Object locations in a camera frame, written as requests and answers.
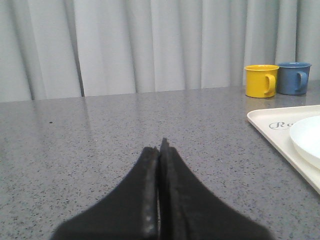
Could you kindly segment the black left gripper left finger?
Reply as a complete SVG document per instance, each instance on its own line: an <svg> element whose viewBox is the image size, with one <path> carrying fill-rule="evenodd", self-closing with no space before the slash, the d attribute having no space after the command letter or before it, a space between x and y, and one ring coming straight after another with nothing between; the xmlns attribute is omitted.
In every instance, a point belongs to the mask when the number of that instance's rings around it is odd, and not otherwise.
<svg viewBox="0 0 320 240"><path fill-rule="evenodd" d="M102 200L62 223L53 240L158 239L159 151L145 147L125 178Z"/></svg>

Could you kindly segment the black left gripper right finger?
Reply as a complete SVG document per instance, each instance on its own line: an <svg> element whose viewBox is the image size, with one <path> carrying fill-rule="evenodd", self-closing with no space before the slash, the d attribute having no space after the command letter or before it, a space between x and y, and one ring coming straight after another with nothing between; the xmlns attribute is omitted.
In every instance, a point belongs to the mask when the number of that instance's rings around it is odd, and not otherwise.
<svg viewBox="0 0 320 240"><path fill-rule="evenodd" d="M158 179L162 240L272 240L254 222L210 192L163 138Z"/></svg>

